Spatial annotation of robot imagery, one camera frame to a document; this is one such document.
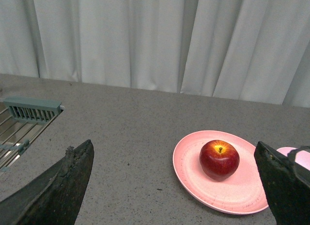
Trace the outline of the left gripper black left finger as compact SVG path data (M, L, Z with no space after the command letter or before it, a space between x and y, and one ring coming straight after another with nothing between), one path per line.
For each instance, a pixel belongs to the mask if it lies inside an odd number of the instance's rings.
M69 147L65 156L0 203L2 225L73 225L89 183L91 140Z

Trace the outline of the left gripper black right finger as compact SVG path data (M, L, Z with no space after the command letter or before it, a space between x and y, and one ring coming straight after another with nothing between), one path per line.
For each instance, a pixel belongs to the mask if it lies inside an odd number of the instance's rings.
M254 158L266 199L278 225L310 223L310 171L295 161L309 146L301 146L287 156L259 141Z

